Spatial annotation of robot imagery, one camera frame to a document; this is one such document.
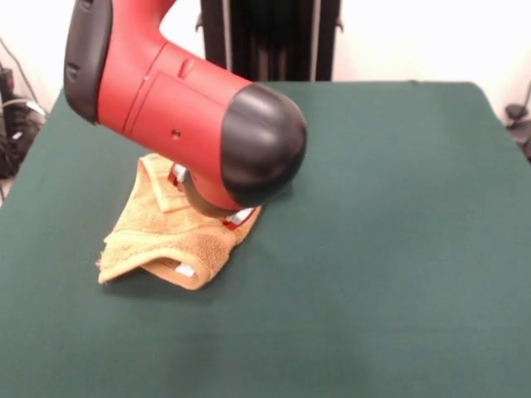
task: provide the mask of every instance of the white wall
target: white wall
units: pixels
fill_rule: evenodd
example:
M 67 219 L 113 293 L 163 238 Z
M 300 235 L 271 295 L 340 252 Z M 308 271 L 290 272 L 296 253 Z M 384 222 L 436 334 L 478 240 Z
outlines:
M 531 2 L 501 4 L 343 0 L 345 31 L 337 32 L 334 79 L 473 81 L 504 118 L 505 105 L 520 102 L 531 80 Z M 0 1 L 0 37 L 47 109 L 61 89 L 72 5 L 73 0 Z M 203 56 L 202 32 L 194 31 L 199 12 L 199 0 L 178 0 L 161 30 Z M 2 49 L 0 57 L 5 66 L 13 66 Z M 20 80 L 17 88 L 29 95 Z

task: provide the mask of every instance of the black rubber grip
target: black rubber grip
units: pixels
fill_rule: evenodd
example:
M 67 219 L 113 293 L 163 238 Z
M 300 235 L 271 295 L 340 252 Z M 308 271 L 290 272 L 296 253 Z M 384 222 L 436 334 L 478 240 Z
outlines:
M 68 105 L 98 122 L 98 94 L 113 23 L 112 0 L 76 0 L 66 41 L 63 85 Z
M 222 125 L 222 180 L 239 206 L 256 207 L 281 192 L 305 151 L 306 121 L 291 99 L 257 83 L 236 94 Z

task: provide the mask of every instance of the yellow towel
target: yellow towel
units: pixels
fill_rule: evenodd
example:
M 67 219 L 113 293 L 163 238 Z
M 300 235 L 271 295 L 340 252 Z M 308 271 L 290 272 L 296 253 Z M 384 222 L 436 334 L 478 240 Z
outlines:
M 260 208 L 233 231 L 197 213 L 168 181 L 172 165 L 155 153 L 139 160 L 133 190 L 104 240 L 100 284 L 142 267 L 172 284 L 199 289 L 220 272 L 255 224 Z

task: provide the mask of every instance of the red robot arm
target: red robot arm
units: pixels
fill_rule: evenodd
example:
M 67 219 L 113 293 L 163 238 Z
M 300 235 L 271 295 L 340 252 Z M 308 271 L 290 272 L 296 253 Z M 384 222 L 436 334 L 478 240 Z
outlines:
M 185 167 L 206 216 L 262 205 L 300 169 L 306 122 L 286 96 L 167 41 L 174 0 L 76 0 L 64 91 L 83 119 Z

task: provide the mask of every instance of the table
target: table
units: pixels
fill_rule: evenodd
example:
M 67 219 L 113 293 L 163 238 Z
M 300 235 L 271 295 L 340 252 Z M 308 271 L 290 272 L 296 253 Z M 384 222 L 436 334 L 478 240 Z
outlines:
M 466 83 L 271 83 L 292 190 L 205 289 L 95 261 L 145 151 L 58 99 L 0 209 L 0 396 L 531 396 L 531 174 Z

